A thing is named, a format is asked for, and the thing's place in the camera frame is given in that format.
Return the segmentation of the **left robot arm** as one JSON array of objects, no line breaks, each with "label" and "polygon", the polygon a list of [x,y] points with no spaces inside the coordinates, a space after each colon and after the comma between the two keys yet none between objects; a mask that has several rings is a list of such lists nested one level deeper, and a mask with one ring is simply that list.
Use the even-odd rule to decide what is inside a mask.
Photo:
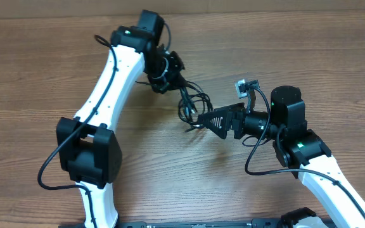
[{"label": "left robot arm", "polygon": [[109,41],[96,35],[109,48],[105,68],[82,108],[73,118],[61,118],[56,126],[55,153],[82,195],[86,219],[81,227],[117,224],[112,183],[122,152],[115,131],[135,81],[147,74],[148,85],[160,94],[186,85],[180,57],[159,43],[166,26],[158,13],[144,10],[136,26],[120,26]]}]

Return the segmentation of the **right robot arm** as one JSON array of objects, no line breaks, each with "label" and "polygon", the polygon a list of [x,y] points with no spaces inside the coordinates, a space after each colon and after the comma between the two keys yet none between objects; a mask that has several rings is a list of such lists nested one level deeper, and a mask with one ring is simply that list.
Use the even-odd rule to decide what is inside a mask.
[{"label": "right robot arm", "polygon": [[281,169],[254,172],[252,176],[292,173],[322,204],[336,227],[365,227],[365,202],[352,187],[326,143],[307,127],[305,103],[299,88],[290,85],[272,90],[265,99],[266,111],[255,111],[254,84],[237,87],[249,104],[233,104],[198,116],[198,121],[221,139],[233,130],[234,138],[248,135],[257,139],[257,149],[264,139],[273,141]]}]

